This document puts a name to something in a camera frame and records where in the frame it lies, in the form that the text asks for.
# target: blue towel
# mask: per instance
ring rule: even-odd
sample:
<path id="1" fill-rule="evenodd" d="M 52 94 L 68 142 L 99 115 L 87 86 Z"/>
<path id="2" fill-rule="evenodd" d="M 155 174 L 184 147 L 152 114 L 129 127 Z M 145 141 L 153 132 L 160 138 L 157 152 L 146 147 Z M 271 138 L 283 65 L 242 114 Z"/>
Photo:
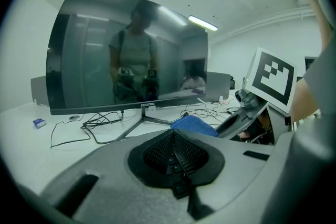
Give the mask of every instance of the blue towel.
<path id="1" fill-rule="evenodd" d="M 215 129 L 213 129 L 209 124 L 202 121 L 200 118 L 196 116 L 185 116 L 175 122 L 170 127 L 171 129 L 180 129 L 180 130 L 188 130 L 200 134 L 217 136 L 218 133 Z"/>

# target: gray plastic surface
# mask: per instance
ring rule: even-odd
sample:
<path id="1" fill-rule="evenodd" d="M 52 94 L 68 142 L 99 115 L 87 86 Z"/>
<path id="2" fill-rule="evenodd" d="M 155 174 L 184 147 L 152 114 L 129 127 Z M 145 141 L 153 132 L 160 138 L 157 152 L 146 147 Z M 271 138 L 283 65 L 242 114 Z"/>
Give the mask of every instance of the gray plastic surface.
<path id="1" fill-rule="evenodd" d="M 73 219 L 82 223 L 191 223 L 188 198 L 176 200 L 170 189 L 142 184 L 130 172 L 127 157 L 132 148 L 163 133 L 158 131 L 111 143 L 92 152 L 57 176 L 42 192 L 52 206 L 84 174 L 99 180 L 84 199 Z M 265 161 L 247 157 L 247 150 L 270 154 L 274 147 L 229 141 L 198 133 L 188 133 L 219 149 L 225 166 L 212 184 L 197 187 L 203 204 L 215 210 L 234 200 L 257 176 Z"/>
<path id="2" fill-rule="evenodd" d="M 256 118 L 266 109 L 266 101 L 259 103 L 256 108 L 253 109 L 239 109 L 237 112 L 228 117 L 220 126 L 216 128 L 216 131 L 219 133 L 218 137 L 224 138 L 227 137 L 231 139 L 236 134 L 247 129 Z M 222 126 L 226 124 L 231 118 L 238 116 L 238 119 L 234 124 L 228 127 L 225 131 L 222 131 Z"/>
<path id="3" fill-rule="evenodd" d="M 269 120 L 272 125 L 274 143 L 277 143 L 280 135 L 283 133 L 287 133 L 290 131 L 290 125 L 286 126 L 285 116 L 281 114 L 279 111 L 275 110 L 270 103 L 267 105 L 267 112 L 269 115 Z"/>
<path id="4" fill-rule="evenodd" d="M 242 189 L 239 196 L 214 214 L 201 219 L 199 224 L 261 223 L 268 199 L 284 167 L 292 136 L 293 133 L 283 134 L 256 178 L 245 189 Z"/>
<path id="5" fill-rule="evenodd" d="M 334 214 L 336 115 L 308 119 L 290 144 L 262 224 L 329 222 Z"/>

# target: white wall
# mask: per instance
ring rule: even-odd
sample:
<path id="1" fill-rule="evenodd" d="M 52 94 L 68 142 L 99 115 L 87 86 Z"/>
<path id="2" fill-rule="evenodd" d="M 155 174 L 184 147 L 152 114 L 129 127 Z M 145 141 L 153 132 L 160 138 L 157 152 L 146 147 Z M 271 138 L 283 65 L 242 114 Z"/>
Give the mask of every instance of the white wall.
<path id="1" fill-rule="evenodd" d="M 201 33 L 195 37 L 184 39 L 180 46 L 180 65 L 178 67 L 179 81 L 185 76 L 185 64 L 184 60 L 202 59 L 207 54 L 206 44 L 208 42 L 208 36 L 206 33 Z"/>
<path id="2" fill-rule="evenodd" d="M 179 71 L 179 49 L 178 45 L 170 43 L 162 38 L 155 39 L 158 44 L 158 65 L 160 94 L 167 94 L 180 89 L 180 81 L 176 74 Z"/>
<path id="3" fill-rule="evenodd" d="M 30 79 L 44 76 L 58 10 L 46 0 L 14 0 L 0 29 L 0 112 L 32 102 Z"/>
<path id="4" fill-rule="evenodd" d="M 305 56 L 318 56 L 321 51 L 317 21 L 314 17 L 289 20 L 225 39 L 210 47 L 208 71 L 231 74 L 235 88 L 240 89 L 257 47 L 291 61 L 302 77 L 306 70 Z"/>

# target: monitor stand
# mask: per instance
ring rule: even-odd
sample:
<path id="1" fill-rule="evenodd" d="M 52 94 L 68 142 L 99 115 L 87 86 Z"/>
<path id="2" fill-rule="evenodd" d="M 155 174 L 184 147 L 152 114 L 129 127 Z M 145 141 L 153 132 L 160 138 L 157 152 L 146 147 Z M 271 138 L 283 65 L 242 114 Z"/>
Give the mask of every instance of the monitor stand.
<path id="1" fill-rule="evenodd" d="M 137 128 L 141 123 L 143 123 L 145 121 L 160 123 L 160 124 L 165 124 L 165 125 L 171 125 L 172 124 L 172 122 L 170 122 L 170 121 L 159 120 L 159 119 L 156 119 L 156 118 L 146 116 L 146 109 L 141 108 L 141 118 L 138 120 L 138 122 L 134 123 L 131 127 L 129 127 L 121 135 L 119 135 L 114 141 L 123 140 L 130 132 L 132 132 L 135 128 Z"/>

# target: curved monitor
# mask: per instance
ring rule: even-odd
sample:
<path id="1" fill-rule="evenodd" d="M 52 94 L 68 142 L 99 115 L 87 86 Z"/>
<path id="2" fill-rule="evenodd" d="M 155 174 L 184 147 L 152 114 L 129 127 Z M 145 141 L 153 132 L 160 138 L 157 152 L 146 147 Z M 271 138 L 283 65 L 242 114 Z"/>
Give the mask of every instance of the curved monitor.
<path id="1" fill-rule="evenodd" d="M 51 32 L 52 114 L 169 106 L 202 97 L 207 33 L 147 0 L 65 0 Z"/>

